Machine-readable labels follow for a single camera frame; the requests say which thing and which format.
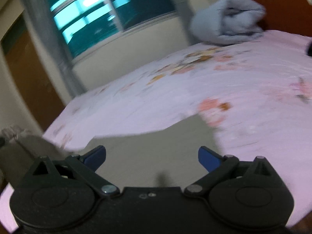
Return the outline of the teal glass window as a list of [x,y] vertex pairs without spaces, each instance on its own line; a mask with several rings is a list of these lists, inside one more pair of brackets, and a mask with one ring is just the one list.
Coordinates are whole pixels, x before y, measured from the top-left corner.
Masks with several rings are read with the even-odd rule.
[[48,0],[72,58],[100,42],[175,11],[170,0]]

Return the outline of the red-brown wooden headboard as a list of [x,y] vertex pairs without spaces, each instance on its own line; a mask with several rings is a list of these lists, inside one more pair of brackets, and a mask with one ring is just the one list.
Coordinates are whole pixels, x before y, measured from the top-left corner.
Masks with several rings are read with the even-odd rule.
[[278,30],[311,37],[311,5],[307,0],[254,0],[266,15],[257,25],[264,31]]

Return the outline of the olive green pants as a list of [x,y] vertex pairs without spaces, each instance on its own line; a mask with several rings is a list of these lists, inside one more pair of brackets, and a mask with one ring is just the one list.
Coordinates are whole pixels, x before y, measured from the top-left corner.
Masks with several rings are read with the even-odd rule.
[[16,187],[38,156],[63,160],[102,145],[106,161],[97,174],[119,188],[185,187],[207,173],[198,162],[198,150],[206,146],[218,151],[214,132],[215,128],[194,115],[154,133],[94,138],[83,150],[73,151],[26,131],[7,129],[1,133],[1,176]]

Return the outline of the pink floral bed sheet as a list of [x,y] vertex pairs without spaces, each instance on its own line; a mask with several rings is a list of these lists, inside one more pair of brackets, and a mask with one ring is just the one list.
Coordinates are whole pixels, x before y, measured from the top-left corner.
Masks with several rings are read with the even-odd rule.
[[4,232],[291,233],[311,213],[310,43],[306,36],[266,31],[228,47],[193,45],[75,98],[43,135],[76,151],[94,138],[154,133],[199,115],[215,128],[218,151],[212,151],[249,162],[263,156],[280,175],[294,200],[285,227],[230,222],[185,195],[187,186],[207,175],[204,168],[207,173],[185,187],[117,186],[119,195],[98,200],[84,217],[59,229],[19,226],[10,198],[21,180],[16,187],[9,183],[1,195]]

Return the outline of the light blue folded blanket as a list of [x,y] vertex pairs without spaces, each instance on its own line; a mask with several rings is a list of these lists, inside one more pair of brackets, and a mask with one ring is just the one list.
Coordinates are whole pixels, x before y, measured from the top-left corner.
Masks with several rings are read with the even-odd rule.
[[253,0],[218,0],[197,12],[189,29],[202,42],[232,45],[261,37],[257,23],[265,14],[265,7]]

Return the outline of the brown wooden door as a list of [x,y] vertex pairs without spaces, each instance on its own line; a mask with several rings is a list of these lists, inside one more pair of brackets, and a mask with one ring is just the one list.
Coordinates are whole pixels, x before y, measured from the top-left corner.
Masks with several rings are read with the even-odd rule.
[[28,110],[45,131],[65,106],[36,52],[23,16],[19,16],[1,40],[5,60]]

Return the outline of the grey left curtain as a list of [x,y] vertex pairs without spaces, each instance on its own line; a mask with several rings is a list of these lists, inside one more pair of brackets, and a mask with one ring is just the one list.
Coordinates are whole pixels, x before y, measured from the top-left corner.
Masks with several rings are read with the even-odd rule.
[[52,18],[48,0],[21,0],[26,15],[46,52],[56,64],[69,95],[77,97],[87,90],[72,71],[72,62]]

